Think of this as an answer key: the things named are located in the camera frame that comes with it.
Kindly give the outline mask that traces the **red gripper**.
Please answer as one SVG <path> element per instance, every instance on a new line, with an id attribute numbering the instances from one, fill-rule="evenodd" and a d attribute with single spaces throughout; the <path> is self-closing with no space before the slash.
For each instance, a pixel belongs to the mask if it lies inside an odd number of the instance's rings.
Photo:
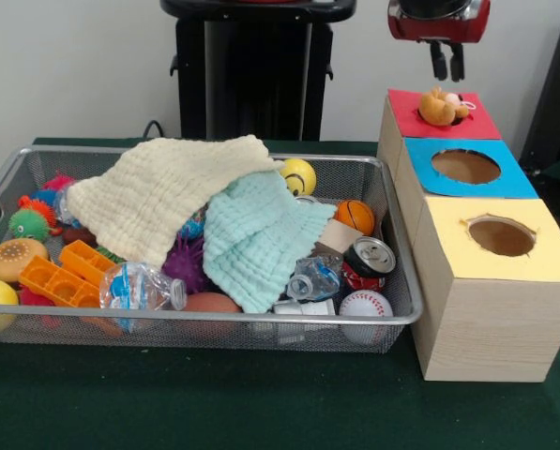
<path id="1" fill-rule="evenodd" d="M 465 78 L 462 43 L 481 40 L 490 11 L 490 1 L 389 1 L 387 22 L 395 39 L 429 41 L 433 76 L 437 80 L 447 78 L 440 41 L 450 41 L 451 80 L 458 83 Z"/>

